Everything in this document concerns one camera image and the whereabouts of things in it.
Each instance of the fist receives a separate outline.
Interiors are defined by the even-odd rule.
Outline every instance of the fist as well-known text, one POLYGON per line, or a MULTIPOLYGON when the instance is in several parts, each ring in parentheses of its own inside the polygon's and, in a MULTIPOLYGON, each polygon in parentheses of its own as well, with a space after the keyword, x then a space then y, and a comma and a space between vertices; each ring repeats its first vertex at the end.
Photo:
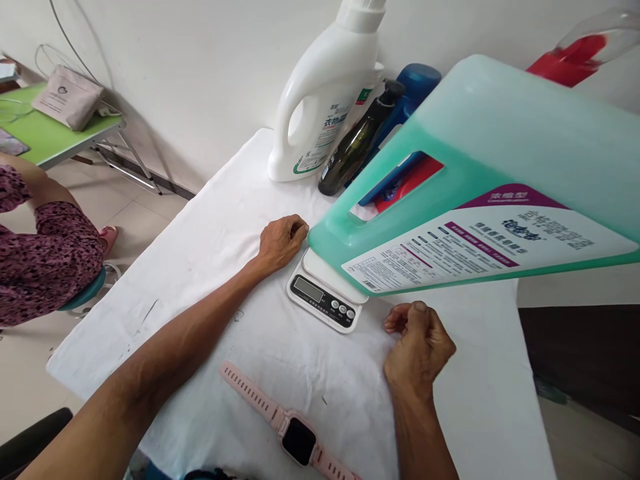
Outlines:
POLYGON ((389 312, 385 330, 402 334, 385 361, 389 387, 402 395, 430 398, 433 381, 456 350, 440 317, 424 302, 401 303, 389 312))
POLYGON ((262 230, 260 252, 255 258, 260 271, 269 276, 285 267, 300 251, 308 232, 307 222, 298 215, 270 222, 262 230))

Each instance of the white tablecloth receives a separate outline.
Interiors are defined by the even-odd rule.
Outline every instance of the white tablecloth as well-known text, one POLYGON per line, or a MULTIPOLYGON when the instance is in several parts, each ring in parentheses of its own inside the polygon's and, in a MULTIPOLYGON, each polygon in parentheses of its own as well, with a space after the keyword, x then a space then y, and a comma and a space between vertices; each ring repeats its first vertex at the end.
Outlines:
MULTIPOLYGON (((274 184, 273 132, 262 129, 208 182, 52 356, 47 370, 88 399, 162 325, 220 286, 258 252, 264 226, 298 213, 311 225, 331 200, 316 177, 274 184)), ((140 448, 168 475, 230 467, 258 479, 319 479, 281 451, 275 433, 217 373, 236 364, 365 480, 398 478, 381 327, 389 305, 372 298, 356 330, 340 335, 285 294, 297 260, 263 282, 208 362, 162 409, 140 448)), ((435 402, 462 479, 555 478, 515 304, 515 281, 407 294, 436 308, 458 346, 435 402)))

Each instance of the tiled floor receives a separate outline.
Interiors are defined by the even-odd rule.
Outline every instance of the tiled floor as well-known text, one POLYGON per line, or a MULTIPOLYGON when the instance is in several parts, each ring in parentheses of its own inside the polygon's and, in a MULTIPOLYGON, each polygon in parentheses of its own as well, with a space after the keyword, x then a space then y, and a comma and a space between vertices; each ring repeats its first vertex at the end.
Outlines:
MULTIPOLYGON (((66 161, 49 174, 71 190, 96 226, 120 228, 112 258, 123 270, 186 205, 170 193, 146 192, 100 163, 66 161)), ((0 223, 35 230, 24 207, 0 215, 0 223)), ((52 313, 0 333, 0 444, 62 406, 80 408, 80 400, 45 372, 51 352, 77 322, 52 313)), ((572 403, 540 399, 540 406, 559 480, 640 479, 640 438, 572 403)))

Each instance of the watch face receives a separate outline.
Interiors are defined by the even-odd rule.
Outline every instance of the watch face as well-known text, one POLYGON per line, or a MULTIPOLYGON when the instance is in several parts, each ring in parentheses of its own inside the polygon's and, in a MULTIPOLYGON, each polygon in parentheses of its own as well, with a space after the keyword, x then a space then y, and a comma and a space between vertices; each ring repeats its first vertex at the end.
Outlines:
POLYGON ((282 438, 282 446, 300 465, 308 465, 315 446, 315 434, 300 420, 292 418, 282 438))

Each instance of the pink sandal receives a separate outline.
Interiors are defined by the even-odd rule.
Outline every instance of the pink sandal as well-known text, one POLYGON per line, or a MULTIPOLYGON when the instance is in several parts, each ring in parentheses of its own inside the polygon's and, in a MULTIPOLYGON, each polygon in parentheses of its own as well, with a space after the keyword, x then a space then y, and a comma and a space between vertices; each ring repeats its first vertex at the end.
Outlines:
POLYGON ((98 235, 107 242, 107 248, 105 248, 105 258, 107 258, 111 253, 116 238, 118 238, 118 229, 113 225, 106 225, 98 232, 98 235))

